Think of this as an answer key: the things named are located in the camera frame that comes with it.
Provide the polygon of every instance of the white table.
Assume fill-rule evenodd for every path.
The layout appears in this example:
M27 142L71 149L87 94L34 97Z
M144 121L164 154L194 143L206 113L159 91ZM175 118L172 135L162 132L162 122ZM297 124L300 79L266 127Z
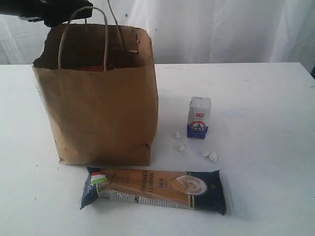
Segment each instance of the white table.
M315 80L298 63L156 65L160 110L148 169L221 169L226 216L98 200L87 171L58 163L30 65L0 66L0 235L315 234ZM206 140L186 134L192 96L212 100ZM176 145L186 144L183 153ZM204 148L217 163L200 156Z

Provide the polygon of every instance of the spaghetti package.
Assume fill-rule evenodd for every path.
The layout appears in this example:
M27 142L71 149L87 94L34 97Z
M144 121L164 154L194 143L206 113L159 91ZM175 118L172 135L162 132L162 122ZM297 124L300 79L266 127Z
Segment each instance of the spaghetti package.
M173 172L88 167L81 209L98 198L163 207L205 209L224 215L219 171Z

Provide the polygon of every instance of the white curtain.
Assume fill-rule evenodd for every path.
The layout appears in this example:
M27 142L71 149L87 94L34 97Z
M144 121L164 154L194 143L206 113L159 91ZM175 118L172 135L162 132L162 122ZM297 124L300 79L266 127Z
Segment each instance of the white curtain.
M106 0L92 0L114 21ZM146 29L156 63L315 65L315 0L111 0L121 25ZM101 23L94 12L89 23ZM0 64L29 64L48 28L0 16Z

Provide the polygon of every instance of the small white stone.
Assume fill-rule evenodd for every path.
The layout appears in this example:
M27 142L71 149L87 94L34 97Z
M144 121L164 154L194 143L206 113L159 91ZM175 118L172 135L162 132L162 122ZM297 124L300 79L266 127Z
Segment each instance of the small white stone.
M181 137L182 137L181 133L179 131L176 131L175 134L174 134L174 138L175 139L179 139Z
M210 155L210 150L203 150L202 151L202 157L208 157Z
M187 148L186 145L180 144L180 145L178 145L178 147L177 147L177 151L182 152L182 151L185 151L186 148Z
M209 156L209 159L213 162L217 162L218 161L218 155L215 152L212 152Z

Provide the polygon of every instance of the small milk carton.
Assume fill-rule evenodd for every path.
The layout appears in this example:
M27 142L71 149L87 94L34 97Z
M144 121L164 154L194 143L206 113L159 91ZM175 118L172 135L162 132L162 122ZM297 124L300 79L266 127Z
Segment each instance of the small milk carton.
M205 139L210 121L211 100L192 97L189 105L187 137Z

